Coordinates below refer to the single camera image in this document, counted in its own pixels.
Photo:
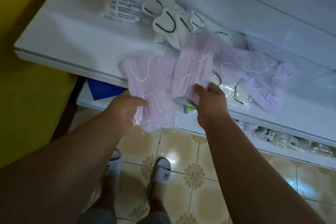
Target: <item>shorts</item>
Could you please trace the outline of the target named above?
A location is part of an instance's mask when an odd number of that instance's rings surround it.
[[[82,213],[77,224],[117,224],[117,220],[109,210],[94,208]],[[171,224],[171,221],[165,212],[153,212],[137,224]]]

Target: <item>hand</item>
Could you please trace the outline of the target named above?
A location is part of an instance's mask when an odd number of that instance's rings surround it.
[[[201,85],[195,85],[194,91],[199,96],[197,121],[205,131],[213,122],[231,119],[225,93],[216,84],[210,82],[208,90]]]
[[[112,118],[113,126],[117,135],[122,138],[127,135],[134,126],[133,116],[137,112],[138,106],[144,106],[147,101],[132,97],[128,90],[115,97],[103,113]]]

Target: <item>tiled floor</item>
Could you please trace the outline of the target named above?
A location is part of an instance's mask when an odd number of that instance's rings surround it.
[[[71,129],[98,113],[79,108]],[[148,214],[146,186],[153,164],[160,156],[168,158],[172,165],[165,206],[174,224],[232,223],[205,137],[166,129],[149,134],[134,128],[121,139],[118,149],[124,161],[115,203],[119,224],[135,223]],[[273,155],[263,156],[327,223],[336,223],[335,171]],[[101,183],[85,209],[100,194]]]

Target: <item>mask package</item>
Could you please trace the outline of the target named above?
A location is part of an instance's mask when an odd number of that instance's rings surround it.
[[[261,140],[269,142],[279,148],[287,148],[311,154],[321,154],[327,157],[335,158],[336,161],[336,148],[332,146],[262,127],[259,127],[255,131],[255,134]]]
[[[194,9],[185,10],[175,0],[106,0],[100,15],[152,25],[155,42],[180,51],[177,61],[146,53],[144,59],[124,62],[131,95],[149,102],[148,107],[139,107],[135,116],[148,132],[175,126],[171,120],[173,99],[186,106],[197,105],[198,96],[192,90],[196,83],[207,87],[214,82],[235,110],[248,111],[256,102],[275,114],[300,75],[291,54],[218,26]]]

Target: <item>yellow wall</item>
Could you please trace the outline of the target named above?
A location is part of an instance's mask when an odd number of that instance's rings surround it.
[[[43,2],[0,0],[0,167],[49,142],[77,79],[13,51]]]

